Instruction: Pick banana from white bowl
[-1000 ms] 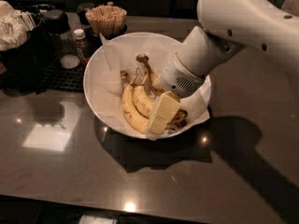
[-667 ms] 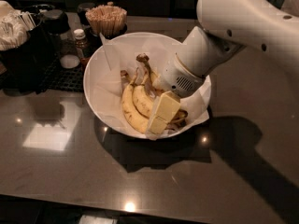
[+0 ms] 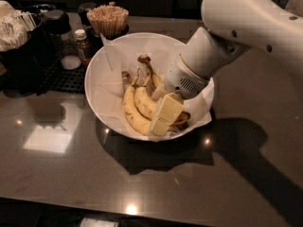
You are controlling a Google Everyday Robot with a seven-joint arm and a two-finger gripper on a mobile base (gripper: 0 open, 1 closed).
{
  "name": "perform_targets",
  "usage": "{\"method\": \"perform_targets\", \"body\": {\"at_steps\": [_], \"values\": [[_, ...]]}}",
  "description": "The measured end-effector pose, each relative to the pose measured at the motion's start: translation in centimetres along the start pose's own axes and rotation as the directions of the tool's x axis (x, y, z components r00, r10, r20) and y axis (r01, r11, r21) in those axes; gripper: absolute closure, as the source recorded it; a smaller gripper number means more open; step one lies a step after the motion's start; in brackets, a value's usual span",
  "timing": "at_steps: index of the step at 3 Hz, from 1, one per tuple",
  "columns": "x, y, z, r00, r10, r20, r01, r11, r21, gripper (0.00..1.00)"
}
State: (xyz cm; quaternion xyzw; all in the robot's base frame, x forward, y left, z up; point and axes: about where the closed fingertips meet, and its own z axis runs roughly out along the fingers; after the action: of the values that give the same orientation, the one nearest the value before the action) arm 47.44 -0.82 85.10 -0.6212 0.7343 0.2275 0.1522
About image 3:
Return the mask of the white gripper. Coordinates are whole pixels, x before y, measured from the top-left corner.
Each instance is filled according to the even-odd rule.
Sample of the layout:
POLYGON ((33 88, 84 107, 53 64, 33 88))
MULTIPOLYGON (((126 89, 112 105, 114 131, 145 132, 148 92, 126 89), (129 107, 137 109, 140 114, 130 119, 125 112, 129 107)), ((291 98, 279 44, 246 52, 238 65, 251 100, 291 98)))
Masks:
POLYGON ((209 82, 210 79, 194 73, 178 55, 167 70, 164 83, 160 83, 151 95, 154 101, 163 98, 157 103, 149 134, 164 136, 184 109, 183 99, 196 97, 209 82))

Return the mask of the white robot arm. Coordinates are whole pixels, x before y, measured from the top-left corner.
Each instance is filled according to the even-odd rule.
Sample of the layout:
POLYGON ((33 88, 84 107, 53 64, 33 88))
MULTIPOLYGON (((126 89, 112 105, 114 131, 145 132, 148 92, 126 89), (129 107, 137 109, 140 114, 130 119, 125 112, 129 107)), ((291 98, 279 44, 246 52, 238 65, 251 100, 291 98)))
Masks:
POLYGON ((149 134, 163 136, 222 67, 257 48, 297 76, 303 73, 303 19, 272 0, 203 0, 204 25, 174 58, 152 97, 149 134))

